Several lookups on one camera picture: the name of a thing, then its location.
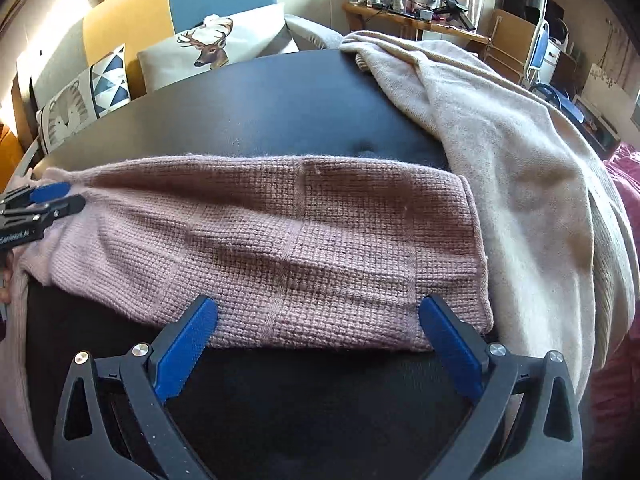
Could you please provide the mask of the tiger print pillow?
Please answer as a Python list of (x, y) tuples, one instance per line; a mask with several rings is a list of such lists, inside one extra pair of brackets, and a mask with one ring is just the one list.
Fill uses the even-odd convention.
[(131, 101), (126, 47), (116, 47), (66, 84), (38, 110), (42, 149), (50, 154), (67, 138)]

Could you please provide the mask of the cardboard box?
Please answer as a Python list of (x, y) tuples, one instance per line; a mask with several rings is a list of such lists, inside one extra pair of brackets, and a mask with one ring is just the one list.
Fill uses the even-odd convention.
[(489, 25), (489, 44), (483, 61), (499, 75), (521, 84), (535, 39), (536, 26), (529, 21), (495, 9)]

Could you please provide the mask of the magenta cloth pile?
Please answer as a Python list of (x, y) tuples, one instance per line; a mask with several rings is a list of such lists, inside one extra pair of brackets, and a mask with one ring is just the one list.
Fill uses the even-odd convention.
[[(604, 162), (622, 199), (631, 238), (639, 241), (639, 151), (623, 142)], [(611, 342), (602, 370), (592, 376), (594, 435), (589, 455), (597, 466), (611, 465), (629, 446), (639, 455), (639, 305), (617, 306), (611, 314)]]

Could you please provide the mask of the deer print pillow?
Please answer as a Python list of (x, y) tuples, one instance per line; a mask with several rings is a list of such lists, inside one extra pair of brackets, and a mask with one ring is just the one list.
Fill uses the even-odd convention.
[(270, 4), (229, 16), (210, 14), (202, 24), (153, 44), (137, 58), (151, 93), (210, 70), (297, 50), (283, 6)]

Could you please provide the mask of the beige knitted garment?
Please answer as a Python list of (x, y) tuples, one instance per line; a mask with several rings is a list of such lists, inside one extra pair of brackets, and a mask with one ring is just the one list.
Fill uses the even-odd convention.
[(355, 55), (468, 182), (501, 340), (561, 351), (577, 394), (605, 364), (611, 314), (635, 304), (639, 266), (608, 172), (558, 110), (451, 42), (353, 32)]

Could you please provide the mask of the wooden side table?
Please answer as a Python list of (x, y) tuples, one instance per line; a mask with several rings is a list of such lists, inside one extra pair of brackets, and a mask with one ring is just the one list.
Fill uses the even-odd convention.
[(490, 39), (486, 36), (448, 24), (417, 20), (348, 2), (342, 4), (342, 9), (351, 32), (375, 30), (410, 40), (441, 39), (475, 53), (483, 52), (490, 44)]

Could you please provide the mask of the pink knitted sweater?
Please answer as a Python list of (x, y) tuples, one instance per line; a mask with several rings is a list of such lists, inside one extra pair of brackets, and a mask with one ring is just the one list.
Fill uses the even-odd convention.
[(17, 248), (1, 346), (1, 419), (50, 477), (26, 374), (35, 278), (145, 324), (212, 297), (212, 343), (422, 351), (416, 309), (437, 294), (478, 332), (494, 325), (487, 257), (464, 177), (396, 160), (165, 156), (49, 168), (85, 208)]

